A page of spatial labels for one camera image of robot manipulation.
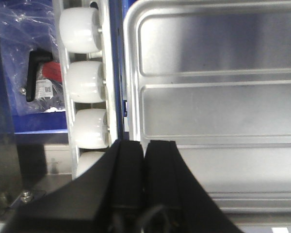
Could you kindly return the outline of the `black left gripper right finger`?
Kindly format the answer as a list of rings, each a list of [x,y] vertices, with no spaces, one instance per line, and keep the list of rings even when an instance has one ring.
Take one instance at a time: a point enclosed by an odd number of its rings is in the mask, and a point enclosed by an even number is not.
[[[184,162],[174,141],[152,140],[145,153],[146,233],[239,233]]]

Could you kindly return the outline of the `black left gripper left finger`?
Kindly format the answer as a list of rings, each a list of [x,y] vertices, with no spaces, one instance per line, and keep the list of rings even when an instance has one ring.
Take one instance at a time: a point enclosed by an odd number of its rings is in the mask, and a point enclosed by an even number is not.
[[[23,204],[3,233],[106,233],[116,213],[136,216],[143,206],[143,149],[116,140],[78,178]]]

